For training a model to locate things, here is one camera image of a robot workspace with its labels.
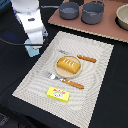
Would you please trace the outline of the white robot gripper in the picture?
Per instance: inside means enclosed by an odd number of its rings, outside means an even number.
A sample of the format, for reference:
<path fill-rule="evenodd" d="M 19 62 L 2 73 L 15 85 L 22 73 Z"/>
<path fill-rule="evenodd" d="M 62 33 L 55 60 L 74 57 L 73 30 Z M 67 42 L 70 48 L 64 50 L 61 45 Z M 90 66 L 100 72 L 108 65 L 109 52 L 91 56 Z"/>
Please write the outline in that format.
<path fill-rule="evenodd" d="M 40 10 L 37 9 L 34 12 L 17 13 L 16 16 L 22 24 L 33 48 L 41 48 L 48 33 L 42 22 Z"/>

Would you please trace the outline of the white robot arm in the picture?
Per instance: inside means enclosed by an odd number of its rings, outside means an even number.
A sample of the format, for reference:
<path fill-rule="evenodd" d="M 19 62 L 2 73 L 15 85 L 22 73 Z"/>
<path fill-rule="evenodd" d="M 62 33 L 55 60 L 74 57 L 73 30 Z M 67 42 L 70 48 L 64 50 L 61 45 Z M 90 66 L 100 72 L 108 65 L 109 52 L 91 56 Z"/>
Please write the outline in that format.
<path fill-rule="evenodd" d="M 44 36 L 47 36 L 45 26 L 41 19 L 38 0 L 10 0 L 17 20 L 22 24 L 35 49 L 42 47 Z"/>

